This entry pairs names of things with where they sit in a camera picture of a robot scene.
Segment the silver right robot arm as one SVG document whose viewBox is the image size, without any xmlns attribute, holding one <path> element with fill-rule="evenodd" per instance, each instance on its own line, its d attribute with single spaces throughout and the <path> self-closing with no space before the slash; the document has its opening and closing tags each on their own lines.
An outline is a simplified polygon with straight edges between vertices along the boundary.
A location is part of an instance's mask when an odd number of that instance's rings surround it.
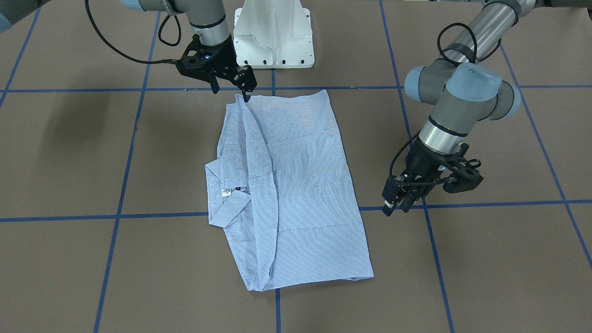
<svg viewBox="0 0 592 333">
<path fill-rule="evenodd" d="M 218 79 L 228 80 L 242 93 L 247 103 L 257 87 L 253 68 L 237 63 L 235 42 L 221 0 L 123 0 L 128 9 L 184 13 L 194 35 L 180 59 L 173 61 L 182 75 L 207 82 L 213 93 L 220 90 Z"/>
</svg>

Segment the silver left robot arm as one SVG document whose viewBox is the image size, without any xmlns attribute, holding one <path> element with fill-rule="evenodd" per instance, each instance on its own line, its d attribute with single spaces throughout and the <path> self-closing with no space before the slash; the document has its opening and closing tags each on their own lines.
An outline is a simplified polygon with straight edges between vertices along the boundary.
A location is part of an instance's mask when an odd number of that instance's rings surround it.
<svg viewBox="0 0 592 333">
<path fill-rule="evenodd" d="M 518 88 L 481 65 L 497 48 L 505 32 L 537 6 L 535 0 L 488 0 L 468 25 L 452 23 L 463 31 L 447 47 L 436 41 L 439 57 L 430 66 L 408 72 L 404 91 L 433 110 L 409 148 L 405 169 L 389 169 L 382 191 L 382 212 L 409 211 L 437 185 L 448 193 L 472 191 L 483 181 L 479 160 L 465 156 L 467 135 L 477 122 L 513 115 L 521 104 Z"/>
</svg>

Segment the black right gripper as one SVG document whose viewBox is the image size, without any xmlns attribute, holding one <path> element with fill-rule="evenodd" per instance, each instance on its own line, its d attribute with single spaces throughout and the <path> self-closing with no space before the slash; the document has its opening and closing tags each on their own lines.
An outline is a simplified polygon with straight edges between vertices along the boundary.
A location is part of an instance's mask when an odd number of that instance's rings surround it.
<svg viewBox="0 0 592 333">
<path fill-rule="evenodd" d="M 245 103 L 257 87 L 252 66 L 237 63 L 231 36 L 218 45 L 206 45 L 200 35 L 194 34 L 175 66 L 181 75 L 210 84 L 213 93 L 220 92 L 218 78 L 228 80 L 241 90 Z"/>
</svg>

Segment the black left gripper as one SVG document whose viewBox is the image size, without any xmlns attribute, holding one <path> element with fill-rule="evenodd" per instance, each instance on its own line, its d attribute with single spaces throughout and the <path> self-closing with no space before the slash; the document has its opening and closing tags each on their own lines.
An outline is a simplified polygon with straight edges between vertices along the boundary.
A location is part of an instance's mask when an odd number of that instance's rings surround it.
<svg viewBox="0 0 592 333">
<path fill-rule="evenodd" d="M 405 158 L 405 169 L 397 176 L 393 173 L 395 161 L 408 146 L 410 150 Z M 441 154 L 413 136 L 391 161 L 382 191 L 382 212 L 391 216 L 397 204 L 401 204 L 401 210 L 407 213 L 415 202 L 425 198 L 437 185 L 442 185 L 443 190 L 451 194 L 476 189 L 484 179 L 478 170 L 481 161 L 467 160 L 465 154 L 468 148 L 468 144 L 462 142 L 452 154 Z"/>
</svg>

